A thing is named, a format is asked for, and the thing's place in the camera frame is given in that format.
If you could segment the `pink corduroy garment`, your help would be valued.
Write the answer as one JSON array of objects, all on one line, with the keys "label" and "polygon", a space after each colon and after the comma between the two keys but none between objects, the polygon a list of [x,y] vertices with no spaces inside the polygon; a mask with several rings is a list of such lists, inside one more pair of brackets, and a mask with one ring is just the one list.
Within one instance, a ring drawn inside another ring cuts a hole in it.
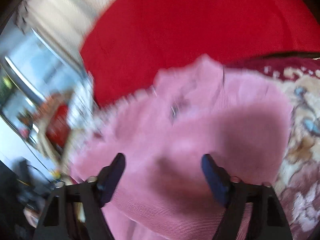
[{"label": "pink corduroy garment", "polygon": [[77,150],[70,174],[96,175],[117,153],[126,167],[103,208],[116,239],[211,239],[223,214],[201,170],[210,153],[245,182],[274,182],[291,129],[292,105],[266,77],[207,55],[160,70],[154,92],[118,108]]}]

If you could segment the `red box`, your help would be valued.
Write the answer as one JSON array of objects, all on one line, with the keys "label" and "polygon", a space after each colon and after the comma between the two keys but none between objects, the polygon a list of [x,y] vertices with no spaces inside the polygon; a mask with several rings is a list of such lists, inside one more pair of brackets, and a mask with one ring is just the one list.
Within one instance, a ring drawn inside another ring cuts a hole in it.
[{"label": "red box", "polygon": [[67,113],[68,106],[66,104],[60,105],[46,130],[46,136],[49,141],[60,148],[64,148],[71,130],[67,124]]}]

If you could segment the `floral plush bed cover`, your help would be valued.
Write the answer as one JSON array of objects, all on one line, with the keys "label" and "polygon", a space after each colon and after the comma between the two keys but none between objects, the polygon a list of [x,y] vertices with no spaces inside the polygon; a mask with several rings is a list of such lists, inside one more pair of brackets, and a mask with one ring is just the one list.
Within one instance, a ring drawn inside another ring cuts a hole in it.
[{"label": "floral plush bed cover", "polygon": [[319,56],[260,57],[227,64],[274,80],[293,105],[275,192],[293,239],[319,239]]}]

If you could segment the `red velvet blanket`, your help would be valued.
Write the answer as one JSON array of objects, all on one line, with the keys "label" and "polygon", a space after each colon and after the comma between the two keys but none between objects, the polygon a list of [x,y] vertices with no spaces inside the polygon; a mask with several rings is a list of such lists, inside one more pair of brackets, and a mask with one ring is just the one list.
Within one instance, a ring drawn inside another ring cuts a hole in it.
[{"label": "red velvet blanket", "polygon": [[203,54],[228,63],[292,51],[319,51],[319,24],[302,0],[115,0],[80,54],[104,106]]}]

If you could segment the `cream dotted curtain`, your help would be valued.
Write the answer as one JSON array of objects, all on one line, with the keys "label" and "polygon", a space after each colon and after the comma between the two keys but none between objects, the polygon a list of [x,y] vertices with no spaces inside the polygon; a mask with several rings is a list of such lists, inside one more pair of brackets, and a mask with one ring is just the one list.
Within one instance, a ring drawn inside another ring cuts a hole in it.
[{"label": "cream dotted curtain", "polygon": [[23,0],[15,23],[33,31],[72,68],[80,72],[80,49],[99,16],[115,0]]}]

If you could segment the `window frame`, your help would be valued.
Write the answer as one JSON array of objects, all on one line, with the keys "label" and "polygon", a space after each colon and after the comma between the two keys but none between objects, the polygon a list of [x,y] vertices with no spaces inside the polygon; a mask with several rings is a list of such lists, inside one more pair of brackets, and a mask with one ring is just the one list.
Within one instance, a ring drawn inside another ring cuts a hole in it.
[{"label": "window frame", "polygon": [[33,114],[54,93],[69,101],[84,80],[83,68],[73,67],[34,29],[23,33],[9,23],[1,33],[1,118],[26,144],[59,162],[63,142],[48,139],[45,128],[62,106],[61,99],[39,121]]}]

